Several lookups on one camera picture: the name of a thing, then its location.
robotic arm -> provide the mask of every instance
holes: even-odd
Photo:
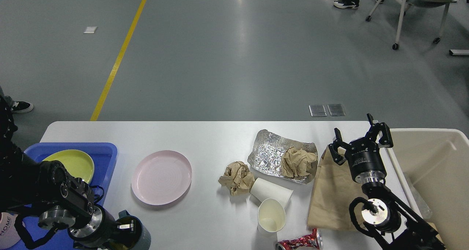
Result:
[[[44,245],[65,229],[76,248],[149,248],[151,237],[138,218],[127,213],[115,220],[95,204],[92,188],[70,175],[61,162],[33,161],[11,142],[16,130],[10,108],[0,96],[0,186],[5,197],[0,212],[18,214],[15,228],[28,249]],[[37,225],[48,230],[43,238],[34,241],[22,225],[28,216],[39,217]]]
[[[384,250],[444,250],[444,244],[436,238],[438,232],[386,187],[387,174],[380,148],[393,147],[391,132],[385,123],[378,123],[370,114],[367,116],[370,129],[364,137],[345,143],[335,128],[335,140],[328,146],[335,163],[342,165],[348,161],[353,181],[362,184],[362,191],[368,197],[358,197],[350,203],[353,225],[362,234],[373,237]],[[345,149],[345,155],[339,154],[339,147]],[[358,204],[363,204],[361,214],[366,229],[360,227],[355,216]],[[406,219],[407,228],[394,238],[402,223],[401,216]],[[385,233],[391,233],[392,242],[385,240]]]

pink plate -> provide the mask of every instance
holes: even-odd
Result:
[[[191,184],[192,167],[186,157],[162,150],[144,158],[132,176],[132,190],[149,205],[165,205],[181,197]]]

chair leg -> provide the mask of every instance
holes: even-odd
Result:
[[[396,40],[394,42],[394,45],[392,45],[393,50],[399,49],[399,38],[400,38],[400,30],[402,29],[402,21],[404,21],[404,13],[406,13],[406,8],[409,8],[407,6],[407,3],[402,2],[400,5],[400,13],[399,13],[399,23],[397,24],[397,33],[396,33]]]
[[[449,55],[451,55],[451,56],[469,56],[469,50],[449,50]]]
[[[435,44],[438,44],[440,39],[443,36],[444,24],[446,23],[446,16],[448,15],[449,4],[450,3],[446,3],[446,5],[444,6],[444,12],[443,12],[443,18],[441,19],[440,31],[438,33],[438,37],[433,40],[433,43]]]
[[[406,7],[405,7],[405,9],[404,9],[404,13],[406,13],[407,10],[409,10],[410,8],[412,8],[412,4],[407,3],[407,5],[406,5]]]
[[[378,1],[376,2],[376,4],[375,4],[375,5],[373,6],[373,8],[372,8],[372,11],[370,11],[370,13],[368,14],[368,17],[366,17],[366,21],[370,21],[370,20],[371,20],[373,12],[375,12],[376,8],[378,7],[378,5],[379,5],[382,1],[383,1],[383,0],[378,0]]]

white bin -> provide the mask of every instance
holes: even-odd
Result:
[[[459,130],[392,128],[391,158],[427,202],[450,250],[469,246],[469,140]]]

yellow plate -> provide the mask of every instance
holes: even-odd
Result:
[[[82,178],[86,183],[91,183],[94,174],[93,159],[81,150],[67,149],[53,153],[43,161],[58,160],[62,162],[70,175]]]

